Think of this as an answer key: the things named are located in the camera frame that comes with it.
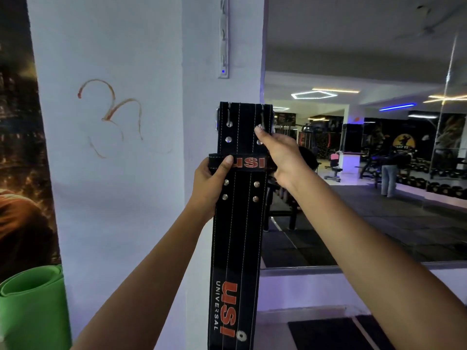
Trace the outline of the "dark wall poster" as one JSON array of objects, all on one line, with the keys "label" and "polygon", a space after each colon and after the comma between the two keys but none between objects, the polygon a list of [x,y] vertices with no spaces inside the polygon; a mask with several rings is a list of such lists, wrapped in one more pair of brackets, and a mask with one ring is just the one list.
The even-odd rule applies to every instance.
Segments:
[{"label": "dark wall poster", "polygon": [[27,0],[0,0],[0,283],[60,262]]}]

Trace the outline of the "black leather weightlifting belt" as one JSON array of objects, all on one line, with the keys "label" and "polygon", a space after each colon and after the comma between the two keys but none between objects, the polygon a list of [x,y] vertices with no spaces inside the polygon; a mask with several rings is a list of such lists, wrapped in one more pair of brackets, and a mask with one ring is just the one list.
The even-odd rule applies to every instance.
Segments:
[{"label": "black leather weightlifting belt", "polygon": [[218,148],[209,170],[232,155],[213,217],[207,350],[253,350],[266,209],[267,148],[254,129],[271,133],[271,105],[220,102]]}]

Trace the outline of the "person's left forearm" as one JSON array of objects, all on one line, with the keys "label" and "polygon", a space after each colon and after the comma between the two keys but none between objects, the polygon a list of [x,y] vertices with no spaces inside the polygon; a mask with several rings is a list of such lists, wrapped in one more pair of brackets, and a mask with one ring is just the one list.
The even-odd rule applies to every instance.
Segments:
[{"label": "person's left forearm", "polygon": [[189,201],[150,253],[113,292],[70,350],[154,350],[215,204]]}]

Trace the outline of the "large wall mirror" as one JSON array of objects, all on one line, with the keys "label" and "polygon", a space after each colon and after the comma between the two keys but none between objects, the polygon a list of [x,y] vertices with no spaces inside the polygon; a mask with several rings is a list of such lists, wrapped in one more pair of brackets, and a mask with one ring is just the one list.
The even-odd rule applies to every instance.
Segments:
[{"label": "large wall mirror", "polygon": [[[381,194],[391,150],[467,160],[467,0],[269,0],[268,11],[275,130],[314,153],[321,178],[338,152],[341,182],[324,181],[413,259],[467,267],[466,200],[400,183]],[[291,96],[314,89],[338,96]]]}]

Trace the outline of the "black rubber floor mat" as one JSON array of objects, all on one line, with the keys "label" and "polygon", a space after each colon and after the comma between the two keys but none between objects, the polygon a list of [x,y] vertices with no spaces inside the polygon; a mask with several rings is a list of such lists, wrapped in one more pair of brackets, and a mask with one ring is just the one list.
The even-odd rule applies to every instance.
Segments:
[{"label": "black rubber floor mat", "polygon": [[288,323],[297,350],[395,350],[371,315]]}]

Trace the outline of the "person's right forearm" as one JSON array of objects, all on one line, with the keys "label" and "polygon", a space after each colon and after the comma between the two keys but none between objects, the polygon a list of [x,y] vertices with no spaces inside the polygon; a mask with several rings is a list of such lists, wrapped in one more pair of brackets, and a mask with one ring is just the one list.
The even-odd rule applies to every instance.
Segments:
[{"label": "person's right forearm", "polygon": [[308,167],[282,178],[397,350],[467,350],[467,309]]}]

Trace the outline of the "green rolled exercise mat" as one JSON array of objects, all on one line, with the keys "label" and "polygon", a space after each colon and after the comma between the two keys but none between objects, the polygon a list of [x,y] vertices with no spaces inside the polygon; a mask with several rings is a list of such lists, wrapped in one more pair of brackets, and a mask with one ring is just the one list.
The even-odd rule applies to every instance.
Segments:
[{"label": "green rolled exercise mat", "polygon": [[63,268],[45,265],[0,283],[1,350],[70,350]]}]

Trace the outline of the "person's left hand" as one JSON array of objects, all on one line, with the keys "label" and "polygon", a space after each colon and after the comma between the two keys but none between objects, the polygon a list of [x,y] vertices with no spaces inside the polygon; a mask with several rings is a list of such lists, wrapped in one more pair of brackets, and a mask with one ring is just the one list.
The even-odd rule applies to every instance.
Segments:
[{"label": "person's left hand", "polygon": [[215,205],[225,182],[214,180],[208,165],[207,157],[195,170],[192,194],[187,203],[187,209],[204,223],[214,216]]}]

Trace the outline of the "blue strip light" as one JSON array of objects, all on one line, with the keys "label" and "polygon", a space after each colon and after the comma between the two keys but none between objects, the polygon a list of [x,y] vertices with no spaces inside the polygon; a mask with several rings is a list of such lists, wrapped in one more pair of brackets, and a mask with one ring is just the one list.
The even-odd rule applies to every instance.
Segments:
[{"label": "blue strip light", "polygon": [[416,103],[408,103],[408,104],[401,104],[401,105],[393,105],[393,106],[388,106],[388,107],[382,107],[379,109],[380,112],[386,112],[386,111],[397,111],[397,110],[403,110],[406,108],[411,108],[417,106]]}]

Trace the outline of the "black flat bench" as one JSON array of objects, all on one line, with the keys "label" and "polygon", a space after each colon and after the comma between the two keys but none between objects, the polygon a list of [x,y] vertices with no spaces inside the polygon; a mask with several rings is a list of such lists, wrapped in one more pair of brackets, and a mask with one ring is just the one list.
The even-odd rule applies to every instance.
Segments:
[{"label": "black flat bench", "polygon": [[[280,187],[274,178],[268,178],[265,201],[265,216],[263,218],[263,231],[269,231],[269,221],[273,217],[289,217],[288,230],[296,230],[297,215],[299,213],[299,205],[295,198],[289,194],[288,190]],[[280,200],[287,205],[285,210],[271,210],[274,196],[278,196]]]}]

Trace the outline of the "person's right hand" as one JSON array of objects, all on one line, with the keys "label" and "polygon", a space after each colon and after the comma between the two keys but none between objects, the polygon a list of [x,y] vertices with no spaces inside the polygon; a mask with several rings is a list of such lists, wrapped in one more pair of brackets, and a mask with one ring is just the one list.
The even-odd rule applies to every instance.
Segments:
[{"label": "person's right hand", "polygon": [[268,150],[277,166],[274,177],[281,187],[290,193],[296,193],[305,185],[313,171],[303,159],[296,141],[287,135],[280,135],[281,146]]}]

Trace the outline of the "hexagon ceiling light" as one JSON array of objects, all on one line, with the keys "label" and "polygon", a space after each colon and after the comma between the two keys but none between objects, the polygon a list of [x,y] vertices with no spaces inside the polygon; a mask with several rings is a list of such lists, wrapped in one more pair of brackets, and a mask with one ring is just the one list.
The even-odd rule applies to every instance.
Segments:
[{"label": "hexagon ceiling light", "polygon": [[338,94],[329,91],[314,89],[307,92],[293,93],[291,94],[291,96],[295,100],[323,100],[337,97]]}]

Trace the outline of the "row of black dumbbells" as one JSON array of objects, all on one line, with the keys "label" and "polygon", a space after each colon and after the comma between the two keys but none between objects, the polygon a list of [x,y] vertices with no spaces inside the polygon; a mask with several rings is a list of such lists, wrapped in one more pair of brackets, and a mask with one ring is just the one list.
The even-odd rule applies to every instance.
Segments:
[{"label": "row of black dumbbells", "polygon": [[421,158],[401,168],[397,183],[467,201],[467,160],[445,158],[432,163]]}]

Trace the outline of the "adjustable weight bench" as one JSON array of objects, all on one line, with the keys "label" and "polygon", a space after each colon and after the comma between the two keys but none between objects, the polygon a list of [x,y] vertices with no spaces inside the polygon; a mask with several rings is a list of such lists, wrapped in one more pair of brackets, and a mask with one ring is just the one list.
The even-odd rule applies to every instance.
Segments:
[{"label": "adjustable weight bench", "polygon": [[342,168],[339,166],[340,154],[338,152],[333,152],[330,154],[329,158],[329,166],[326,166],[326,168],[330,168],[333,175],[325,175],[323,179],[340,183],[341,178],[338,175],[338,173],[342,171]]}]

